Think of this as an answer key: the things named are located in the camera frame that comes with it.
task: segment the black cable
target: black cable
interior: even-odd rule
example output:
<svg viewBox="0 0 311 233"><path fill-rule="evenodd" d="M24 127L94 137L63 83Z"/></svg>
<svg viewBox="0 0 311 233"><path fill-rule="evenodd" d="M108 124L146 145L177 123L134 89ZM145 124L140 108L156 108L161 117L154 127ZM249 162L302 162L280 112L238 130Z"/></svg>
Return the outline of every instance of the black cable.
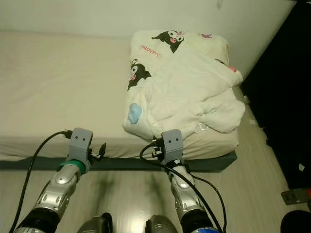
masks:
<svg viewBox="0 0 311 233"><path fill-rule="evenodd" d="M33 158L29 164L29 167L28 167L28 170L27 170L27 175L26 175L26 178L25 178L25 181L24 181L24 186L23 186L23 189L22 189L22 192L21 192L21 195L20 195L20 199L19 199L19 203L18 203L18 208L17 208L17 211L16 211L16 215L15 215L15 219L14 219L14 222L12 224L12 227L9 231L9 233L13 233L14 232L14 229L16 227L16 224L17 224L17 221L18 221L18 218L19 218L19 214L20 214L20 211L21 211L21 208L22 208L22 205L23 205L23 201L24 201L24 196L25 196L25 192L26 192L26 188L27 188L27 184L28 184L28 180L29 180L29 177L30 177L30 173L31 173L31 170L33 168L33 165L34 165L34 161L37 157L37 155L39 154L40 150L42 149L42 147L53 137L55 137L56 135L59 135L59 134L64 134L66 135L68 132L66 131L60 131L60 132L57 132L57 133L54 133L52 134L51 136L49 136L47 139L45 139L41 145L38 147L38 149L36 150L36 152L34 153L33 155Z"/></svg>
<svg viewBox="0 0 311 233"><path fill-rule="evenodd" d="M152 162L150 160L147 160L143 157L143 153L150 147L153 147L156 145L156 142L153 142L147 146L145 146L140 154L139 154L139 157L142 161L146 162L146 163L149 163L149 164L152 164L152 165L155 165L155 166L159 166L161 168L164 168L168 171L170 171L171 173L174 173L175 175L177 175L178 177L180 177L181 179L183 179L184 182L186 182L193 190L194 192L196 193L196 195L200 198L200 200L203 202L203 205L205 206L205 208L207 209L208 213L210 214L211 218L213 219L215 225L216 225L216 228L218 229L218 231L220 233L224 233L216 216L214 215L213 211L211 210L210 206L208 205L208 203L206 202L206 200L204 199L204 197L202 196L202 194L199 192L199 190L186 178L184 177L182 174L180 174L179 172L175 171L174 169L168 167L168 166L165 166L163 164L160 164L160 163L155 163L155 162Z"/></svg>
<svg viewBox="0 0 311 233"><path fill-rule="evenodd" d="M197 180L200 180L200 181L203 181L203 182L209 184L209 185L215 190L215 192L217 193L217 195L218 195L218 197L219 197L219 200L220 200L220 202L221 202L221 204L222 204L223 214L224 214L223 232L226 233L226 228L227 228L227 214L226 214L226 212L225 212L224 200L223 200L222 196L220 195L219 191L217 190L217 188L216 188L211 182L209 182L209 181L207 181L207 180L204 180L204 179L202 179L202 178L200 178L200 177L194 176L194 175L192 175L192 174L191 174L191 176L192 176L193 178L197 179Z"/></svg>

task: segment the black connector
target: black connector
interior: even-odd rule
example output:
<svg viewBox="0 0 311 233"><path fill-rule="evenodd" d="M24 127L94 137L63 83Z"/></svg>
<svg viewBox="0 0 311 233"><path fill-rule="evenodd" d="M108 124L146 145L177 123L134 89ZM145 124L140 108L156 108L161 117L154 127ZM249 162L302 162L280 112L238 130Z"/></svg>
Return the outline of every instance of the black connector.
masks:
<svg viewBox="0 0 311 233"><path fill-rule="evenodd" d="M67 139L71 139L72 130L63 131L63 133L64 133L64 136L65 136Z"/></svg>

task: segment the dark fabric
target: dark fabric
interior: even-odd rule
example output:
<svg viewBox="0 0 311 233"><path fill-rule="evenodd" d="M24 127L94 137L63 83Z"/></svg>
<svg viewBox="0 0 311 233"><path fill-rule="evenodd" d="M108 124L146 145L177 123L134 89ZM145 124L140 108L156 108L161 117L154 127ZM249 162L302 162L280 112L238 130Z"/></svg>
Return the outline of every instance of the dark fabric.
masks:
<svg viewBox="0 0 311 233"><path fill-rule="evenodd" d="M310 233L311 213L295 210L287 213L281 223L281 233Z"/></svg>

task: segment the bed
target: bed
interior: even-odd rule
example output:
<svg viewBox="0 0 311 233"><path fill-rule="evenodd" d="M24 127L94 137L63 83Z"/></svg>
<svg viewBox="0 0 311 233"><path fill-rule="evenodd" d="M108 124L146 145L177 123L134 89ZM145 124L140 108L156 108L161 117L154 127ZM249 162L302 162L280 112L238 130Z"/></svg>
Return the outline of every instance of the bed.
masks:
<svg viewBox="0 0 311 233"><path fill-rule="evenodd" d="M94 132L95 151L107 143L110 160L95 169L152 169L133 160L149 142L121 125L130 38L1 32L0 51L1 169L24 169L47 136L75 127ZM226 47L224 57L227 62ZM232 89L223 98L235 99ZM184 140L184 157L193 169L222 170L236 159L237 130L196 132ZM53 139L35 168L54 169L68 145L61 136Z"/></svg>

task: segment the white blanket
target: white blanket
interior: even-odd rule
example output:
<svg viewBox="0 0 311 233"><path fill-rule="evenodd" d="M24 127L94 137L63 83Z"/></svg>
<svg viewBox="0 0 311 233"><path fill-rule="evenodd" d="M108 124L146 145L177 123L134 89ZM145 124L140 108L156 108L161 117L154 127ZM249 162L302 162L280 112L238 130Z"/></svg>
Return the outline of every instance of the white blanket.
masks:
<svg viewBox="0 0 311 233"><path fill-rule="evenodd" d="M189 32L137 32L123 127L146 139L175 128L186 138L200 122L222 133L234 130L244 104L218 95L238 85L242 75L217 56L221 40Z"/></svg>

